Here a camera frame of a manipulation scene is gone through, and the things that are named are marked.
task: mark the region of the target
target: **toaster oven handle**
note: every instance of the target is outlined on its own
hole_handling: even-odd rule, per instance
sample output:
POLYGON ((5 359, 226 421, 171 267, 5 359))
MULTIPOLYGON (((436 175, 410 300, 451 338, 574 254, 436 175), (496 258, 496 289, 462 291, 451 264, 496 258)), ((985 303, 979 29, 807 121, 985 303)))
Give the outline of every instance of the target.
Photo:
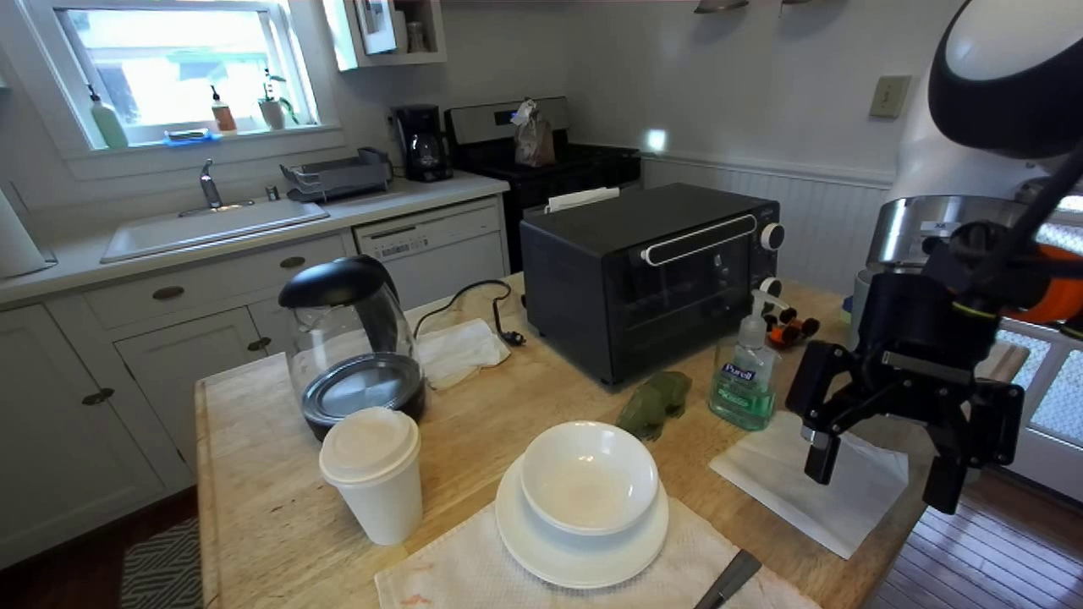
POLYGON ((646 267, 666 267, 674 262, 698 258, 703 249, 718 249, 723 245, 746 240, 753 233, 758 233, 758 215, 732 215, 732 221, 720 221, 720 224, 706 224, 706 225, 677 233, 671 240, 655 240, 655 245, 638 249, 638 262, 646 267))

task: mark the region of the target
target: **backsplash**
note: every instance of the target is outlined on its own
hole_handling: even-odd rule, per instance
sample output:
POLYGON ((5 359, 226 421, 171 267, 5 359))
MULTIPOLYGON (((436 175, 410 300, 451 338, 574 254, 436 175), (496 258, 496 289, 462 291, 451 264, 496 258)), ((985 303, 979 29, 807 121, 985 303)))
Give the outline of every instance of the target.
POLYGON ((779 273, 848 294, 888 181, 816 175, 795 168, 732 167, 703 159, 646 156, 641 181, 692 181, 745 195, 779 198, 785 245, 779 273))

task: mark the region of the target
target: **dish soap bottle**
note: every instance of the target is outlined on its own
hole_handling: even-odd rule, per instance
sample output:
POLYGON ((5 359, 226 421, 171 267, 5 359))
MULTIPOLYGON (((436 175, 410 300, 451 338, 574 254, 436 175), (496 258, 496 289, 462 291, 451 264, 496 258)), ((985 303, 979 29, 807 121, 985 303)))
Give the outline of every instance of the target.
POLYGON ((212 112, 217 131, 224 131, 224 135, 237 131, 230 104, 224 103, 224 94, 217 94, 212 84, 208 84, 208 112, 212 112))
POLYGON ((128 149, 128 135, 121 128, 121 121, 116 117, 116 112, 109 104, 100 104, 94 84, 89 84, 90 91, 90 117, 104 138, 104 149, 128 149))
POLYGON ((738 346, 723 364, 714 372, 714 387, 706 396, 706 405, 753 432, 764 428, 776 416, 772 403, 772 372, 776 372, 776 353, 768 346, 768 326, 764 326, 764 291, 751 291, 751 315, 741 320, 738 346))

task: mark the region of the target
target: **window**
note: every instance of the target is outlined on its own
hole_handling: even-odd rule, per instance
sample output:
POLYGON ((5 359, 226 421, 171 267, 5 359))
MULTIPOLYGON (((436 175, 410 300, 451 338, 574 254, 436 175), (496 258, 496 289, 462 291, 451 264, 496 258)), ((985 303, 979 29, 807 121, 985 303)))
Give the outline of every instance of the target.
MULTIPOLYGON (((58 61, 63 94, 89 107, 90 84, 130 144, 217 131, 212 91, 230 104, 237 135, 270 131, 259 97, 272 97, 284 128, 316 124, 288 11, 272 0, 49 0, 49 18, 69 51, 58 61)), ((77 116, 100 149, 94 121, 77 116)))

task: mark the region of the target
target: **white plate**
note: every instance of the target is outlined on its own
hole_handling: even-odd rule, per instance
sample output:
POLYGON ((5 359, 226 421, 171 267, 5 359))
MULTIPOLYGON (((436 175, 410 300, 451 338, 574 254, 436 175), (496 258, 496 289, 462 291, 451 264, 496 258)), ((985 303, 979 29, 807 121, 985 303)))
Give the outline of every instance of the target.
POLYGON ((520 461, 500 478, 492 519, 506 556, 542 582, 557 587, 609 587, 648 568, 666 542, 671 497, 663 486, 636 527, 613 537, 571 537, 530 513, 517 478, 520 461))

